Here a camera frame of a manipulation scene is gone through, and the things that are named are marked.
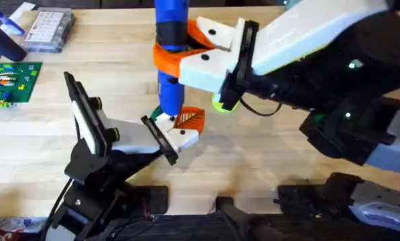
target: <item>wooden tabletop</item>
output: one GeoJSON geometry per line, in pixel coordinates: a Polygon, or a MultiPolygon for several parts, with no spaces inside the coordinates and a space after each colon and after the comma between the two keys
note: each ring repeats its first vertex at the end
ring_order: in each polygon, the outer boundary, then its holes
{"type": "MultiPolygon", "coordinates": [[[[190,9],[190,17],[235,25],[238,17],[268,23],[280,7],[190,9]]],[[[152,9],[75,10],[76,24],[61,54],[28,54],[43,62],[30,102],[0,109],[0,216],[47,216],[67,181],[63,171],[76,142],[63,72],[100,96],[110,118],[136,121],[159,104],[152,62],[155,39],[152,9]]],[[[36,13],[27,12],[29,29],[36,13]]],[[[400,91],[393,93],[400,98],[400,91]]],[[[400,190],[400,174],[359,167],[319,154],[298,128],[307,114],[284,106],[271,118],[243,107],[216,112],[207,92],[186,89],[186,106],[206,109],[200,140],[171,167],[165,159],[138,173],[137,185],[168,185],[168,214],[205,214],[217,195],[231,195],[247,212],[274,213],[272,199],[282,183],[323,183],[333,171],[359,175],[400,190]]],[[[277,105],[253,96],[247,102],[263,112],[277,105]]]]}

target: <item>black cable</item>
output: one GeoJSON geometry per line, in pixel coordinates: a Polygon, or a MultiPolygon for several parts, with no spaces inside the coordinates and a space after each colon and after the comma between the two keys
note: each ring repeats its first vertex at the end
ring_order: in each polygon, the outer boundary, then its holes
{"type": "Polygon", "coordinates": [[[111,241],[114,241],[118,238],[119,234],[125,229],[128,228],[129,226],[136,224],[138,222],[141,222],[142,220],[137,220],[134,222],[131,222],[131,218],[128,219],[127,222],[125,222],[123,225],[120,225],[119,227],[116,227],[115,230],[113,231],[113,235],[111,236],[112,239],[111,241]]]}
{"type": "Polygon", "coordinates": [[[130,240],[130,239],[133,239],[133,238],[137,237],[138,235],[140,235],[140,234],[142,234],[142,233],[148,231],[148,230],[149,230],[150,228],[152,228],[152,226],[154,226],[155,224],[156,224],[156,222],[153,222],[153,223],[150,224],[148,227],[144,228],[142,231],[140,231],[140,232],[134,234],[133,236],[131,236],[131,237],[127,238],[127,239],[124,239],[123,241],[128,241],[128,240],[130,240]]]}
{"type": "Polygon", "coordinates": [[[72,184],[72,179],[69,178],[63,190],[60,192],[60,195],[57,197],[57,200],[55,201],[54,206],[51,209],[50,215],[46,219],[44,228],[42,228],[42,233],[40,234],[40,239],[39,239],[40,241],[45,241],[46,233],[48,232],[48,229],[50,228],[52,223],[52,216],[55,214],[57,207],[60,205],[61,199],[63,198],[64,194],[67,192],[67,189],[70,187],[71,184],[72,184]]]}
{"type": "Polygon", "coordinates": [[[274,115],[275,113],[277,113],[277,112],[280,110],[280,108],[281,108],[281,106],[282,106],[282,104],[279,103],[279,106],[275,109],[274,112],[269,113],[269,114],[263,114],[263,113],[257,112],[254,108],[250,107],[250,106],[245,102],[245,100],[243,100],[243,98],[240,98],[240,103],[241,103],[246,109],[248,109],[249,111],[251,111],[251,112],[253,112],[253,113],[255,113],[255,114],[259,115],[259,116],[265,116],[265,117],[274,115]]]}
{"type": "MultiPolygon", "coordinates": [[[[76,127],[76,136],[78,138],[78,141],[80,140],[80,129],[79,129],[79,124],[76,118],[74,119],[74,126],[76,127]]],[[[51,226],[52,223],[52,216],[55,214],[55,211],[57,210],[57,207],[60,205],[61,199],[63,198],[64,194],[67,192],[67,189],[70,187],[72,184],[72,178],[69,178],[66,185],[64,186],[63,190],[60,192],[60,195],[57,197],[57,200],[54,203],[54,206],[51,209],[50,215],[48,218],[46,218],[44,227],[42,228],[42,233],[40,234],[40,239],[39,241],[44,241],[46,238],[46,232],[51,226]]]]}

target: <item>clear plastic case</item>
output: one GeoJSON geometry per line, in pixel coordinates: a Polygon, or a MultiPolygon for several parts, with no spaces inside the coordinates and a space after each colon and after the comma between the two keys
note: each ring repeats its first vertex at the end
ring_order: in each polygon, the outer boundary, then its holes
{"type": "Polygon", "coordinates": [[[72,10],[40,7],[38,12],[22,46],[28,52],[60,53],[73,28],[75,18],[72,10]]]}

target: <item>yellow-green ball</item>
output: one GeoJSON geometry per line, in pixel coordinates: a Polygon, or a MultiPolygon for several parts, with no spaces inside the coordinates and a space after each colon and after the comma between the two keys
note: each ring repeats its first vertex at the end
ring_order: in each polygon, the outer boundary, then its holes
{"type": "Polygon", "coordinates": [[[218,111],[218,112],[222,112],[222,113],[231,113],[232,111],[234,111],[237,106],[240,104],[240,102],[238,101],[235,105],[234,108],[232,108],[232,110],[225,110],[222,108],[223,103],[219,103],[219,102],[215,102],[214,100],[214,94],[212,95],[212,106],[218,111]]]}

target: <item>screw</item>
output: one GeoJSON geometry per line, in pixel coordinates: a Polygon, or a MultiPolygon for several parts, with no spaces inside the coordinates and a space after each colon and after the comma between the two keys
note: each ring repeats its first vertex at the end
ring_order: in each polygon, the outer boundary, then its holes
{"type": "Polygon", "coordinates": [[[201,58],[203,59],[203,60],[209,60],[210,59],[210,57],[207,55],[207,54],[202,54],[201,55],[201,58]]]}
{"type": "Polygon", "coordinates": [[[169,79],[168,79],[168,82],[169,82],[170,84],[177,84],[177,83],[179,82],[179,80],[178,80],[177,78],[169,78],[169,79]]]}

